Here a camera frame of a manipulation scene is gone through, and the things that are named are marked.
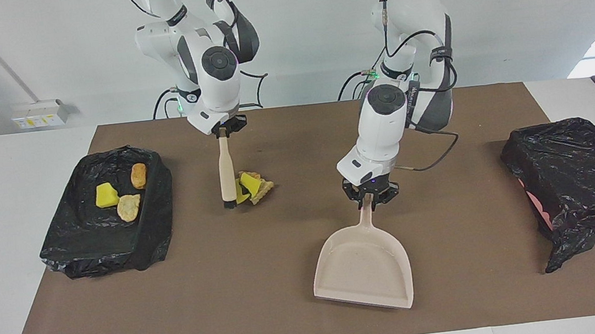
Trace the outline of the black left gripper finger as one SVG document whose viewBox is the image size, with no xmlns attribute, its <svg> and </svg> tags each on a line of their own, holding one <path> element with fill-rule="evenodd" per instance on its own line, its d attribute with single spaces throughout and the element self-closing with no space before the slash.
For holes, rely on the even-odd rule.
<svg viewBox="0 0 595 334">
<path fill-rule="evenodd" d="M 362 185 L 355 186 L 354 184 L 343 184 L 342 189 L 347 198 L 357 203 L 358 209 L 362 209 L 364 205 L 364 196 L 367 193 L 366 188 L 364 188 Z"/>
<path fill-rule="evenodd" d="M 388 204 L 396 195 L 399 194 L 399 185 L 397 182 L 388 182 L 385 188 L 376 189 L 373 193 L 374 207 L 378 204 Z"/>
</svg>

